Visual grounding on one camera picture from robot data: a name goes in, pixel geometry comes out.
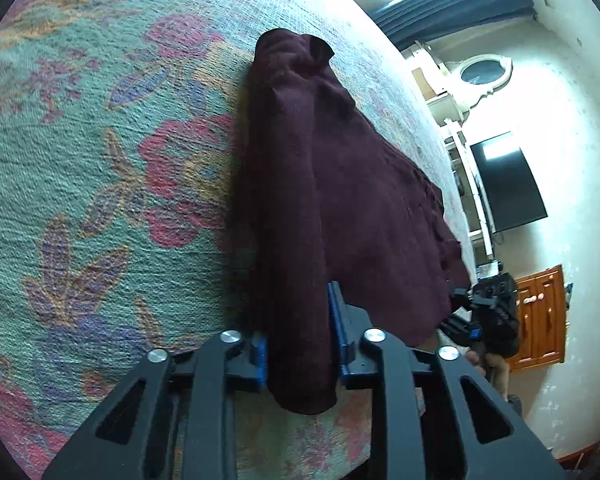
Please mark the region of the person's right hand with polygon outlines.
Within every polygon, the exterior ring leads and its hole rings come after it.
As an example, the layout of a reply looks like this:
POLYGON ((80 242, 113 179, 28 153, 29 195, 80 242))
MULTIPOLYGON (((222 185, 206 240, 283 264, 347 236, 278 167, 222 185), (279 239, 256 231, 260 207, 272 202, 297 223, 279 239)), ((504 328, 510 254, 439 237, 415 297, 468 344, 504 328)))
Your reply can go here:
POLYGON ((510 368, 506 359, 492 353, 479 356, 479 353, 474 350, 468 350, 465 359, 475 367, 479 375, 490 376, 489 382, 493 388, 505 401, 508 400, 510 368))

